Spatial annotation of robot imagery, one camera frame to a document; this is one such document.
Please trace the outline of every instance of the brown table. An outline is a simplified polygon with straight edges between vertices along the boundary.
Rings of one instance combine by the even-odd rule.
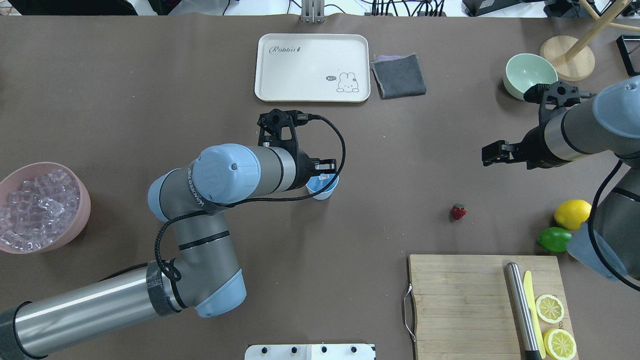
[[[85,231],[58,250],[0,254],[0,309],[95,282],[153,258],[161,223],[147,208],[151,182],[220,143],[253,145],[272,108],[324,115],[348,155],[328,201],[259,203],[228,211],[248,296],[211,319],[193,310],[103,336],[50,359],[242,359],[261,343],[375,343],[378,359],[411,359],[401,319],[407,255],[546,254],[536,237],[562,201],[591,200],[615,157],[598,154],[552,170],[484,168],[480,149],[519,141],[537,108],[502,86],[507,60],[537,53],[590,20],[298,17],[0,18],[0,177],[56,161],[92,197]],[[359,33],[369,53],[417,53],[427,94],[361,104],[270,104],[253,94],[258,39],[266,33]],[[607,29],[591,45],[598,92],[627,77]],[[338,157],[322,123],[301,147]],[[449,218],[455,202],[469,212]],[[166,258],[177,255],[172,238]],[[635,359],[638,294],[559,256],[581,359]]]

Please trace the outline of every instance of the wooden cutting board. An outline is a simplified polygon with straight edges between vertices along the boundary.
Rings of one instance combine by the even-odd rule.
[[[564,318],[540,320],[542,333],[562,328],[573,335],[569,307],[555,256],[409,256],[417,360],[524,359],[504,267],[531,271],[536,299],[545,293],[564,304]],[[552,360],[547,354],[545,360]]]

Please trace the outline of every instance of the yellow knife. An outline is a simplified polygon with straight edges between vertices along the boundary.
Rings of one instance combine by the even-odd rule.
[[[528,270],[524,272],[522,285],[524,286],[524,295],[527,297],[527,306],[531,310],[531,321],[533,322],[533,331],[536,333],[538,351],[540,351],[540,357],[544,359],[547,357],[547,351],[545,350],[545,344],[542,343],[542,332],[540,331],[540,322],[536,311],[536,298],[533,296],[533,282],[531,280],[531,272]]]

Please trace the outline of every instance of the white metal plate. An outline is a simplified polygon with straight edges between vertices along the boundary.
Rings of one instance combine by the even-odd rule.
[[[244,360],[375,360],[375,348],[373,344],[252,345]]]
[[[263,101],[360,102],[369,97],[369,44],[351,34],[267,34],[258,41]]]

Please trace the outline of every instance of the bowl of ice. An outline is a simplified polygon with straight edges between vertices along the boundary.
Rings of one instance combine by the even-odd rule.
[[[0,250],[30,254],[73,240],[89,220],[84,184],[64,165],[35,163],[0,182]]]

